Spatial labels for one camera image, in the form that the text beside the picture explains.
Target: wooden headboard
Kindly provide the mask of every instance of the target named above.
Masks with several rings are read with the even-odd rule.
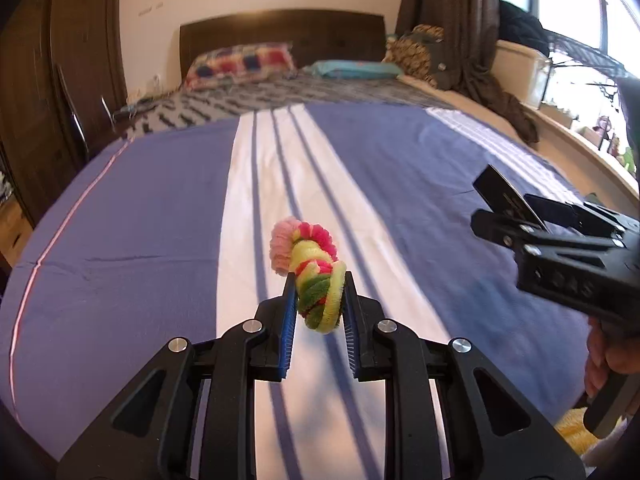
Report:
[[[204,52],[237,44],[289,41],[298,67],[319,59],[382,61],[385,20],[344,10],[283,9],[244,12],[180,26],[180,72]]]

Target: wooden wardrobe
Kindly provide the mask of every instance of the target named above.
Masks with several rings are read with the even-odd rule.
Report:
[[[118,0],[21,0],[0,34],[0,158],[33,226],[125,101]]]

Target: blue and white duvet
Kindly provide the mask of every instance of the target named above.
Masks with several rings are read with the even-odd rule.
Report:
[[[168,339],[220,336],[282,292],[270,231],[294,215],[330,231],[360,294],[422,338],[470,339],[556,420],[583,389],[586,323],[516,290],[513,254],[474,237],[472,181],[487,164],[522,193],[579,200],[456,110],[295,105],[116,142],[11,276],[2,401],[60,458]],[[287,379],[256,385],[258,478],[381,479],[383,395],[351,379],[341,328],[299,323]]]

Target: colorful pillow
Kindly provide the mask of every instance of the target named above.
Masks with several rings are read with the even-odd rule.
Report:
[[[295,72],[287,43],[236,45],[200,54],[191,64],[184,86],[189,90],[218,88]]]
[[[308,71],[318,77],[336,79],[392,79],[402,75],[402,70],[393,63],[339,59],[316,61]]]

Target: dark clothing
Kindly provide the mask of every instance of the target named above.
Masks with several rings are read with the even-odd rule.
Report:
[[[504,0],[500,0],[498,37],[511,43],[535,48],[549,57],[549,40],[538,19],[533,14]]]

